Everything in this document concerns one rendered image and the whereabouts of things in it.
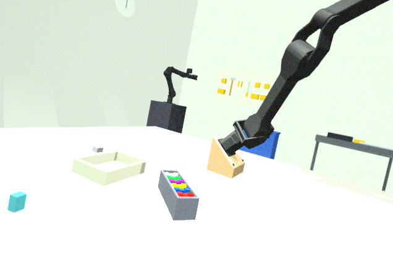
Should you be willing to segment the red fuse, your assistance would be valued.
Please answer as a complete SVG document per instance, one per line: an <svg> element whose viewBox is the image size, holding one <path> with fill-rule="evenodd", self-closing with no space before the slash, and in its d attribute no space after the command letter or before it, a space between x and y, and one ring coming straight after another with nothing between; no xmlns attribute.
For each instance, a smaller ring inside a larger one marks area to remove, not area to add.
<svg viewBox="0 0 393 262"><path fill-rule="evenodd" d="M182 192L177 192L180 197L193 197L192 192L187 192L187 193L182 193Z"/></svg>

